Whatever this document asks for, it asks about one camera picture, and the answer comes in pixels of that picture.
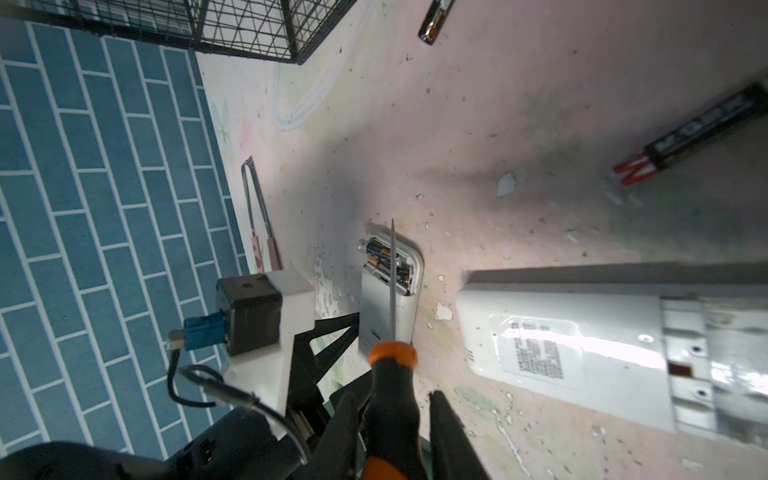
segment black cable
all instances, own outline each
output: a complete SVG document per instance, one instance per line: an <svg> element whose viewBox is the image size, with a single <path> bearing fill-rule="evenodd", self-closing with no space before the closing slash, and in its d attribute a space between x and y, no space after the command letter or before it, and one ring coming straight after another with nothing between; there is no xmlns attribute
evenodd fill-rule
<svg viewBox="0 0 768 480"><path fill-rule="evenodd" d="M186 407L194 407L197 409L208 409L213 408L216 405L216 402L195 402L194 400L187 400L182 399L180 396L176 395L176 392L174 391L174 376L176 375L176 369L179 366L179 357L181 357L181 351L180 350L171 350L170 351L170 361L168 362L168 375L166 377L166 386L168 387L168 396L170 396L170 399L174 402L186 406ZM205 372L208 375L213 376L220 382L223 382L223 379L221 378L221 375L216 370L210 368L206 365L189 365L193 367L197 367L195 370L200 370L201 372Z"/></svg>
<svg viewBox="0 0 768 480"><path fill-rule="evenodd" d="M197 371L210 374L208 370L211 370L216 374L211 375L214 378L207 379L196 374ZM291 438L291 440L293 440L293 443L296 444L296 448L299 450L301 463L303 465L309 463L311 455L310 447L306 444L306 441L301 436L301 433L299 433L299 429L290 420L286 419L278 412L272 410L269 406L264 405L258 397L253 394L245 393L243 390L235 388L232 385L227 385L224 383L223 379L221 379L221 376L208 366L186 365L181 367L180 371L184 378L194 383L195 385L202 386L206 393L209 393L224 402L236 406L243 406L247 409L251 409L260 413L261 415L271 418L275 423L285 429L286 434Z"/></svg>

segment blue connector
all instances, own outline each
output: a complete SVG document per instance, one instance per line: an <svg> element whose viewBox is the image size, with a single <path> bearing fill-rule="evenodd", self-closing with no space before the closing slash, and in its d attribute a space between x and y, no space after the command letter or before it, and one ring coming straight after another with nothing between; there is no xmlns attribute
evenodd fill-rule
<svg viewBox="0 0 768 480"><path fill-rule="evenodd" d="M187 351L224 343L224 314L211 313L184 319L184 348Z"/></svg>

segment blue tile wall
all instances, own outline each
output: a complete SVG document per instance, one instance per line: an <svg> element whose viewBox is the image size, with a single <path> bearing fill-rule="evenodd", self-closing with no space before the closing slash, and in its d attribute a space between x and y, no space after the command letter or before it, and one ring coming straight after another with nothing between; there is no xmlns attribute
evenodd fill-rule
<svg viewBox="0 0 768 480"><path fill-rule="evenodd" d="M228 410L170 401L162 339L247 270L197 62L0 31L0 456L66 440L167 458Z"/></svg>

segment black wire mesh basket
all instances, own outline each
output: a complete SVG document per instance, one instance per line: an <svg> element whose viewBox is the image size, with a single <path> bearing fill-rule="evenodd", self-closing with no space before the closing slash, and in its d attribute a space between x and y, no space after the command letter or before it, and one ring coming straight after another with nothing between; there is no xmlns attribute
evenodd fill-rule
<svg viewBox="0 0 768 480"><path fill-rule="evenodd" d="M355 0L0 0L0 15L203 53L302 64Z"/></svg>

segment worn table surface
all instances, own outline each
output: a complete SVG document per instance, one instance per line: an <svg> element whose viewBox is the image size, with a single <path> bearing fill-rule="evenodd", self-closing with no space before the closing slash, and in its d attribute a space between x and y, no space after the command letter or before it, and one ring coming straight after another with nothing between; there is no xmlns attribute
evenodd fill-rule
<svg viewBox="0 0 768 480"><path fill-rule="evenodd" d="M358 0L301 67L198 55L243 242L253 155L284 263L337 316L357 309L357 239L394 217L425 259L422 433L440 388L493 478L765 478L765 452L474 375L455 311L435 309L476 270L768 258L765 120L633 190L605 180L766 66L768 4L458 0L432 47L427 8ZM323 388L364 370L351 351Z"/></svg>

